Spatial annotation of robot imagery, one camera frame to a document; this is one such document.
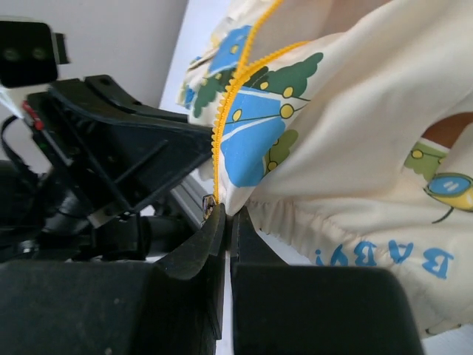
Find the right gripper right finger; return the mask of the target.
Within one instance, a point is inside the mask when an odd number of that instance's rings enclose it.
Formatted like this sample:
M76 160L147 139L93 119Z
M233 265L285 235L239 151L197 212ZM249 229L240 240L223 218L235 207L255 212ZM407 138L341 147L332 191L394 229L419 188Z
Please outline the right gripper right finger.
M404 290L382 268L291 266L247 209L231 227L235 354L422 354Z

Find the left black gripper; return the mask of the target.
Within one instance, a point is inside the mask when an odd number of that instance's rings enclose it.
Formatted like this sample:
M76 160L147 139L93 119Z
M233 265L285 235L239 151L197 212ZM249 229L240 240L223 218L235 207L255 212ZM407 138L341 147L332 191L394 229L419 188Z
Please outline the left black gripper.
M45 231L137 214L211 157L211 129L141 103L109 75L56 81L22 108L52 165L41 187Z

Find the cream dinosaur print hooded jacket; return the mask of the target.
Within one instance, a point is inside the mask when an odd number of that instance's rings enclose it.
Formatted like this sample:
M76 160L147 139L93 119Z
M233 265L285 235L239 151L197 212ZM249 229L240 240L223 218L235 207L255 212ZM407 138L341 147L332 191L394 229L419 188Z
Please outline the cream dinosaur print hooded jacket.
M178 102L228 215L390 270L422 337L472 322L470 1L233 1Z

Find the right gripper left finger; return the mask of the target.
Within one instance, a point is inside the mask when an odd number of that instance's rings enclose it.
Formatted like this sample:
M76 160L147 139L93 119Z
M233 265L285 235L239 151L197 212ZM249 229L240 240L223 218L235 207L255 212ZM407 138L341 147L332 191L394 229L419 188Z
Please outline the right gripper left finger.
M1 266L3 354L213 354L222 337L225 209L155 263Z

